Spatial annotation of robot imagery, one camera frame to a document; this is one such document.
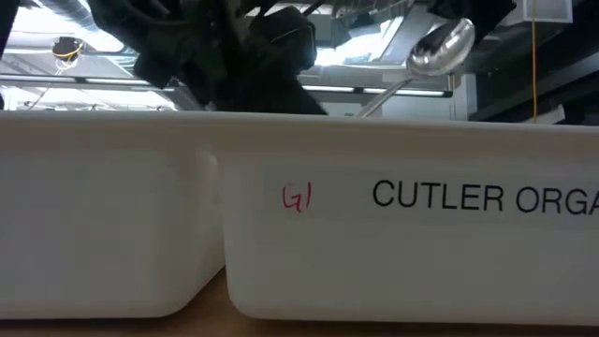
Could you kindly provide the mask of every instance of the white plastic bin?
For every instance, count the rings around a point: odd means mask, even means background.
[[[599,324],[599,129],[239,118],[217,157],[243,313]]]
[[[223,268],[216,161],[186,116],[0,114],[1,319],[168,315]]]

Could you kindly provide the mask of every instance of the metal spoon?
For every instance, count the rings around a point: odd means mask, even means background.
[[[414,46],[406,60],[408,77],[393,84],[368,103],[358,117],[369,117],[409,82],[447,75],[461,65],[475,44],[475,26],[469,19],[443,24]]]

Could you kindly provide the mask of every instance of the spoon handle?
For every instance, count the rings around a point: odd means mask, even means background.
[[[362,110],[359,112],[358,117],[366,118],[372,115],[378,108],[380,108],[383,103],[387,102],[395,93],[403,88],[405,85],[409,84],[413,78],[409,77],[405,80],[399,81],[393,85],[391,85],[388,89],[385,90],[384,93],[375,97],[372,101],[370,101]]]

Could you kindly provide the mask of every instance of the wooden table surface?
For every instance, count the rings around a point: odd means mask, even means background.
[[[221,271],[183,310],[157,319],[0,322],[0,336],[599,336],[599,329],[260,321],[243,316],[227,297]]]

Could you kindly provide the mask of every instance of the red handwritten text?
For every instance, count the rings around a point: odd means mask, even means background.
[[[302,212],[310,208],[310,202],[312,201],[312,182],[307,183],[306,194],[287,193],[288,189],[295,189],[294,183],[288,183],[283,187],[283,206],[287,209],[295,209],[296,212]]]

